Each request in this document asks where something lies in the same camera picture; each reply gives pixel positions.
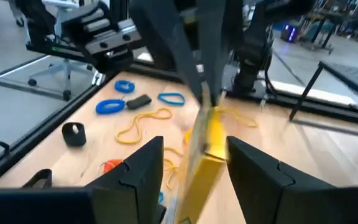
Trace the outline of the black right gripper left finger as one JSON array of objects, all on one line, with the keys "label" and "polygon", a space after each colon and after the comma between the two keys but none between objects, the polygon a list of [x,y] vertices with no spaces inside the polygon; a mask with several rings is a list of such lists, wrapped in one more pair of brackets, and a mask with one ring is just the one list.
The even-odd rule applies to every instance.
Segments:
[{"label": "black right gripper left finger", "polygon": [[118,166],[86,186],[95,223],[154,224],[164,216],[158,198],[163,177],[163,137],[156,136]]}]

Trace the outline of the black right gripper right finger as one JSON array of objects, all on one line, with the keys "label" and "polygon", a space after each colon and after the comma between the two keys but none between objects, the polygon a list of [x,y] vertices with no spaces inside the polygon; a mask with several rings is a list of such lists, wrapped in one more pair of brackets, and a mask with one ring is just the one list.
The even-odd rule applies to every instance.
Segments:
[{"label": "black right gripper right finger", "polygon": [[229,176],[247,223],[330,223],[323,192],[334,186],[234,136]]}]

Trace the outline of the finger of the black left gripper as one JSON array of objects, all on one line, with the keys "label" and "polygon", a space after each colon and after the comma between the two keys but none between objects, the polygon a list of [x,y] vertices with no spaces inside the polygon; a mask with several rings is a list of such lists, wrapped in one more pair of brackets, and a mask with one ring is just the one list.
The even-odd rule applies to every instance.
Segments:
[{"label": "finger of the black left gripper", "polygon": [[204,80],[209,86],[210,102],[218,104],[222,75],[227,60],[227,44],[222,38],[226,2],[222,0],[197,0],[198,38]]},{"label": "finger of the black left gripper", "polygon": [[155,64],[163,67],[168,57],[178,76],[202,103],[201,76],[196,67],[183,23],[173,1],[136,0],[129,3],[129,15]]}]

